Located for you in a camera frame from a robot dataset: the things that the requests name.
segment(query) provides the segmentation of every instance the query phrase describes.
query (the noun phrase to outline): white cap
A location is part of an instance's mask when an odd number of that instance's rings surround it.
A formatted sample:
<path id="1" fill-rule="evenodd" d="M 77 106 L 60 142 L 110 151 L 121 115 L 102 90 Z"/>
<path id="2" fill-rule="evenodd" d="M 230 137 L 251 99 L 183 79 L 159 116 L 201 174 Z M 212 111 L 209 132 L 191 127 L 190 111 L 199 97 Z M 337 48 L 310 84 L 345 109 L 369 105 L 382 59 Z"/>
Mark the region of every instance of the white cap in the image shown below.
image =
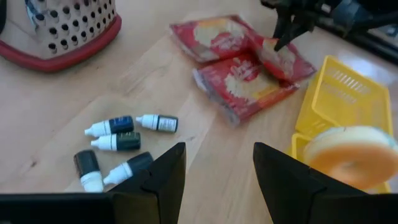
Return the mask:
<path id="1" fill-rule="evenodd" d="M 152 130 L 157 129 L 157 122 L 159 115 L 157 114 L 145 114 L 141 117 L 136 117 L 136 121 L 142 125 L 144 128 L 149 128 Z"/>
<path id="2" fill-rule="evenodd" d="M 94 137 L 100 137 L 111 134 L 111 127 L 109 125 L 109 120 L 101 121 L 91 125 L 90 128 L 85 130 L 85 135 L 90 135 Z"/>
<path id="3" fill-rule="evenodd" d="M 81 185 L 85 192 L 102 192 L 104 185 L 100 171 L 90 172 L 80 178 Z"/>
<path id="4" fill-rule="evenodd" d="M 120 184 L 130 177 L 132 177 L 132 170 L 127 162 L 123 162 L 111 170 L 109 175 L 104 178 L 104 185 Z"/>
<path id="5" fill-rule="evenodd" d="M 101 136 L 97 140 L 91 141 L 91 146 L 95 146 L 101 150 L 116 151 L 116 134 Z"/>

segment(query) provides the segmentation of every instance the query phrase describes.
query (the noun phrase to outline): red snack bag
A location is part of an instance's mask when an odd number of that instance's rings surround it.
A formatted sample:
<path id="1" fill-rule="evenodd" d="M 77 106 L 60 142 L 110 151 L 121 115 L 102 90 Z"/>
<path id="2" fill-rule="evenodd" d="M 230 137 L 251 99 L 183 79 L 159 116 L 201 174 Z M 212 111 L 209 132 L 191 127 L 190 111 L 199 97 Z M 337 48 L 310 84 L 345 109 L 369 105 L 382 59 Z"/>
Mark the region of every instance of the red snack bag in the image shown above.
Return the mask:
<path id="1" fill-rule="evenodd" d="M 222 106 L 233 125 L 282 101 L 299 87 L 281 84 L 251 54 L 194 70 L 193 74 L 197 85 Z"/>
<path id="2" fill-rule="evenodd" d="M 252 30 L 237 15 L 170 25 L 180 48 L 197 62 L 231 58 L 249 50 L 247 29 Z"/>
<path id="3" fill-rule="evenodd" d="M 293 44 L 288 44 L 276 52 L 274 47 L 277 39 L 263 37 L 251 30 L 246 35 L 259 60 L 276 78 L 297 82 L 316 72 L 315 67 L 300 55 Z"/>

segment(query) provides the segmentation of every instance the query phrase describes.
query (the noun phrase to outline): yellow plastic basket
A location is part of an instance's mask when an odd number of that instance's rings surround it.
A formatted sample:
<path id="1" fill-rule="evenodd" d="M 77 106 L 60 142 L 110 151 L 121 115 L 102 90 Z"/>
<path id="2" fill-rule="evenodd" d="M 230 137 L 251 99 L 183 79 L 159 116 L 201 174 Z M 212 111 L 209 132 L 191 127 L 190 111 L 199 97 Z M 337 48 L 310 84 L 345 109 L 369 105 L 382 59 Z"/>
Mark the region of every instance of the yellow plastic basket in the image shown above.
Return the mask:
<path id="1" fill-rule="evenodd" d="M 303 162 L 303 154 L 304 154 L 304 149 L 305 146 L 311 141 L 311 138 L 308 136 L 305 136 L 300 133 L 295 133 L 292 136 L 292 148 L 290 149 L 290 156 L 293 157 L 294 159 Z M 380 184 L 379 186 L 375 187 L 374 189 L 370 189 L 367 191 L 368 193 L 379 193 L 379 194 L 386 194 L 386 193 L 391 193 L 391 188 L 390 185 L 385 182 L 383 184 Z"/>
<path id="2" fill-rule="evenodd" d="M 386 87 L 326 56 L 310 82 L 296 130 L 311 138 L 337 126 L 374 126 L 392 133 L 390 96 Z"/>

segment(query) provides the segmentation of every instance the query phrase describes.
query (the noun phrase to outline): wooden surface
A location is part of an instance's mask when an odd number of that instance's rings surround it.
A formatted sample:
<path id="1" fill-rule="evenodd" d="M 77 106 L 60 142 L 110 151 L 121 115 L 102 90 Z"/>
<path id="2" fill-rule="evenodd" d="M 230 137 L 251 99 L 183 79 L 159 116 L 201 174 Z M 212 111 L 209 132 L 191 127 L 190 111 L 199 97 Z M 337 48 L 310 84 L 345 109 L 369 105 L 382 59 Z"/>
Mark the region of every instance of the wooden surface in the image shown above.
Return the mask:
<path id="1" fill-rule="evenodd" d="M 74 153 L 89 147 L 91 123 L 122 114 L 172 114 L 176 134 L 138 128 L 141 152 L 159 157 L 187 143 L 187 181 L 180 223 L 272 223 L 252 164 L 261 141 L 284 151 L 290 145 L 304 85 L 293 96 L 233 129 L 195 86 L 198 66 L 166 36 L 175 21 L 237 12 L 271 35 L 275 12 L 247 1 L 118 1 L 124 20 L 118 38 L 100 54 L 69 70 L 42 75 L 0 59 L 0 192 L 81 192 Z M 397 67 L 316 29 L 294 41 L 318 68 L 325 55 L 391 89 L 394 125 Z M 136 153 L 98 152 L 103 174 Z"/>

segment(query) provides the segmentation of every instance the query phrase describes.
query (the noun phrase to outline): small bottle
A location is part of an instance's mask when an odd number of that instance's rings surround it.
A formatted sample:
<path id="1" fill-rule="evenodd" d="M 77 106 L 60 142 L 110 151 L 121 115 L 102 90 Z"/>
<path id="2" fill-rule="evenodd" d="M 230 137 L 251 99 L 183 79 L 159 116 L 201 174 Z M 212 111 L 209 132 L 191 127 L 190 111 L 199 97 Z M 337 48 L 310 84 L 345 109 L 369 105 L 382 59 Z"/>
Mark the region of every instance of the small bottle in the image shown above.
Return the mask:
<path id="1" fill-rule="evenodd" d="M 91 149 L 80 151 L 73 156 L 80 183 L 86 192 L 102 192 L 104 185 L 95 153 Z"/>
<path id="2" fill-rule="evenodd" d="M 91 125 L 85 130 L 85 135 L 94 137 L 106 136 L 116 133 L 126 133 L 134 130 L 134 123 L 131 116 L 122 116 Z"/>
<path id="3" fill-rule="evenodd" d="M 111 170 L 109 175 L 104 178 L 104 185 L 120 184 L 132 177 L 139 170 L 147 169 L 153 161 L 154 159 L 149 152 L 144 152 L 133 157 Z"/>
<path id="4" fill-rule="evenodd" d="M 141 135 L 135 132 L 101 136 L 91 141 L 91 146 L 101 150 L 130 151 L 141 148 Z"/>
<path id="5" fill-rule="evenodd" d="M 142 127 L 156 131 L 175 133 L 178 128 L 178 118 L 174 116 L 145 114 L 141 117 L 136 117 L 136 121 L 140 123 Z"/>

